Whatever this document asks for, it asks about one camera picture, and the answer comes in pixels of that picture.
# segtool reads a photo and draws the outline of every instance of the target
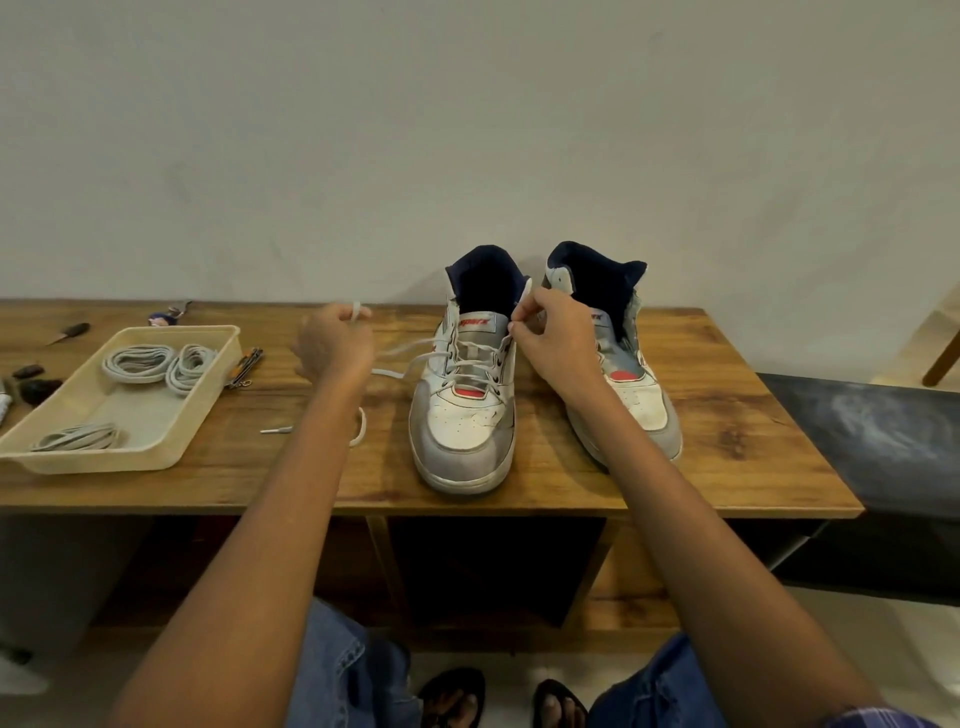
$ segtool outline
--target blue jeans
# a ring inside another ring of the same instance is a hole
[[[372,640],[316,599],[307,614],[286,728],[419,728],[422,706],[407,691],[409,656]],[[628,680],[596,699],[588,728],[725,726],[686,635],[677,635]]]

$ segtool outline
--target plastic tray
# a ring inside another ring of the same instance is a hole
[[[101,362],[110,352],[135,344],[187,344],[217,350],[193,391],[180,397],[161,381],[121,384]],[[240,329],[217,327],[124,328],[74,372],[49,400],[0,438],[0,458],[34,473],[105,473],[169,468],[183,455],[220,397],[229,372],[242,357]],[[41,437],[73,425],[115,423],[120,440],[109,449],[30,452]]]

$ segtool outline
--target flip flop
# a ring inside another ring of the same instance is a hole
[[[560,701],[561,705],[564,704],[564,700],[570,698],[573,704],[584,712],[584,716],[588,713],[587,707],[580,702],[580,698],[570,692],[570,688],[556,680],[544,680],[537,685],[537,691],[534,692],[534,728],[543,728],[543,721],[540,718],[540,708],[543,707],[543,701],[546,700],[547,695],[553,695]],[[560,728],[565,728],[562,718]]]
[[[445,692],[452,693],[458,690],[464,692],[464,697],[467,695],[477,696],[477,715],[469,726],[469,728],[477,728],[480,725],[483,706],[487,700],[487,681],[484,679],[483,672],[475,667],[456,667],[441,672],[420,689],[417,697],[426,702],[431,698],[440,697]],[[434,723],[437,728],[448,728],[450,720],[457,715],[460,700],[454,703],[453,707],[446,713],[437,716],[437,722]]]

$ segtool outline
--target hand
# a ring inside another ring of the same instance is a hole
[[[361,306],[357,321],[353,306],[329,303],[300,321],[297,339],[290,351],[300,362],[294,370],[316,384],[322,378],[346,376],[362,386],[373,366],[373,330],[366,323],[373,315]]]
[[[542,317],[545,313],[545,326]],[[510,333],[537,373],[574,409],[606,387],[590,309],[562,291],[536,288],[517,304]]]

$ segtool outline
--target toe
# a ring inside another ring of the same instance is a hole
[[[543,728],[559,728],[563,710],[554,695],[547,695],[540,706],[540,722]]]
[[[477,717],[477,696],[470,694],[457,705],[450,728],[469,728]]]

